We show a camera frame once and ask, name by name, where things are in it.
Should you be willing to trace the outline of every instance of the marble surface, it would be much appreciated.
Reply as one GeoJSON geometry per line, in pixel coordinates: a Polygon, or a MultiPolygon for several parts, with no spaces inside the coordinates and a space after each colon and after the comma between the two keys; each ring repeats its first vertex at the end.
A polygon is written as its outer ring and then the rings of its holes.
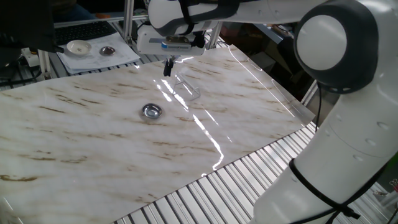
{"type": "Polygon", "coordinates": [[[111,223],[312,120],[236,47],[0,92],[0,216],[111,223]],[[173,87],[175,74],[198,87],[173,87]],[[157,120],[140,113],[162,107],[157,120]]]}

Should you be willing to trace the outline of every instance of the metal slatted surface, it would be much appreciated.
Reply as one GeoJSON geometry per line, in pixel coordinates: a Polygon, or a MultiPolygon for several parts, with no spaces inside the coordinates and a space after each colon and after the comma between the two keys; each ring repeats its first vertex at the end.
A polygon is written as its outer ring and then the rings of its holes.
{"type": "MultiPolygon", "coordinates": [[[[158,199],[115,224],[247,223],[254,202],[306,147],[315,135],[313,123],[201,179],[158,199]]],[[[339,215],[333,224],[387,223],[392,213],[377,205],[375,184],[350,207],[359,220],[339,215]]]]}

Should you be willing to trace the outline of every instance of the metal frame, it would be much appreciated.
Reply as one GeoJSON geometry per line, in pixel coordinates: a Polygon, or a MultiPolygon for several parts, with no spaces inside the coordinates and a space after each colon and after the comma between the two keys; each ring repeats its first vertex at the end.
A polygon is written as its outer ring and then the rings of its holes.
{"type": "Polygon", "coordinates": [[[40,69],[42,71],[41,77],[43,77],[44,80],[52,79],[49,53],[43,50],[38,50],[38,55],[40,69]]]}
{"type": "Polygon", "coordinates": [[[223,23],[219,22],[217,24],[217,26],[214,27],[213,30],[211,31],[210,40],[209,40],[209,42],[207,43],[207,46],[206,46],[207,50],[216,48],[217,40],[218,40],[218,37],[220,36],[220,32],[221,32],[221,28],[222,27],[223,27],[223,23]]]}
{"type": "Polygon", "coordinates": [[[311,102],[317,90],[318,90],[317,81],[314,80],[310,88],[308,89],[307,93],[304,95],[303,99],[301,100],[301,104],[303,104],[304,106],[308,106],[308,104],[311,102]]]}
{"type": "Polygon", "coordinates": [[[134,0],[124,0],[124,27],[123,39],[131,46],[132,17],[134,15],[134,0]]]}

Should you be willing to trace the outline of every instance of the black cable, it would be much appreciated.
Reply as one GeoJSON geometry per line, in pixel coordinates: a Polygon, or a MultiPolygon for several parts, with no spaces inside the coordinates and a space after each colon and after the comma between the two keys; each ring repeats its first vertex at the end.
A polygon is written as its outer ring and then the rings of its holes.
{"type": "Polygon", "coordinates": [[[317,82],[318,85],[318,91],[319,91],[319,108],[318,108],[318,115],[317,115],[317,120],[315,121],[315,132],[318,131],[319,128],[319,117],[321,116],[321,107],[322,107],[322,89],[321,89],[321,84],[317,82]]]}
{"type": "MultiPolygon", "coordinates": [[[[352,202],[354,202],[356,199],[358,199],[360,196],[365,194],[365,192],[368,191],[373,186],[374,183],[376,183],[376,181],[381,176],[381,174],[384,172],[386,167],[387,167],[387,164],[385,164],[376,174],[374,174],[372,176],[372,178],[370,178],[370,180],[368,180],[352,197],[350,197],[346,202],[342,203],[341,205],[347,206],[347,205],[351,204],[352,202]]],[[[334,212],[334,214],[326,222],[326,224],[332,224],[333,220],[340,214],[340,212],[336,211],[336,209],[334,209],[334,208],[329,209],[329,210],[327,210],[325,212],[322,212],[321,214],[315,215],[313,217],[306,218],[304,220],[300,220],[300,221],[297,221],[297,222],[293,222],[291,224],[307,223],[307,222],[310,222],[310,221],[317,220],[317,219],[319,219],[321,217],[327,216],[327,215],[329,215],[329,214],[331,214],[333,212],[334,212]]]]}
{"type": "Polygon", "coordinates": [[[8,86],[8,85],[18,85],[18,84],[25,84],[27,82],[31,82],[35,80],[37,77],[39,77],[42,74],[42,71],[39,70],[39,72],[33,77],[33,78],[28,78],[26,80],[19,80],[19,81],[9,81],[9,82],[2,82],[0,83],[0,87],[2,86],[8,86]]]}

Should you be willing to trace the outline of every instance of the ribbed metal platform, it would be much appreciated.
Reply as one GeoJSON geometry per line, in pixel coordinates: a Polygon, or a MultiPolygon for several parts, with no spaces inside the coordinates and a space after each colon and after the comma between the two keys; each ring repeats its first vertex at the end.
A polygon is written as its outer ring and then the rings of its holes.
{"type": "MultiPolygon", "coordinates": [[[[109,22],[121,32],[118,20],[109,22]]],[[[222,39],[218,39],[217,47],[227,47],[222,39]]],[[[78,73],[99,73],[115,68],[140,66],[145,63],[165,59],[163,55],[140,55],[140,61],[102,70],[78,73]]],[[[53,78],[73,76],[67,73],[56,54],[50,54],[53,78]]],[[[13,80],[26,80],[34,77],[38,70],[30,71],[20,68],[13,80]]],[[[37,80],[20,85],[0,87],[0,91],[17,88],[35,83],[37,80]]],[[[158,199],[137,211],[131,211],[125,217],[116,220],[114,224],[136,223],[247,223],[252,218],[254,202],[276,180],[287,167],[288,162],[302,152],[315,134],[313,123],[292,133],[262,149],[245,156],[230,165],[202,177],[201,179],[182,187],[181,189],[158,199]]],[[[387,223],[392,213],[383,209],[373,195],[374,191],[384,191],[375,184],[350,207],[361,214],[359,220],[339,215],[335,223],[387,223]]]]}

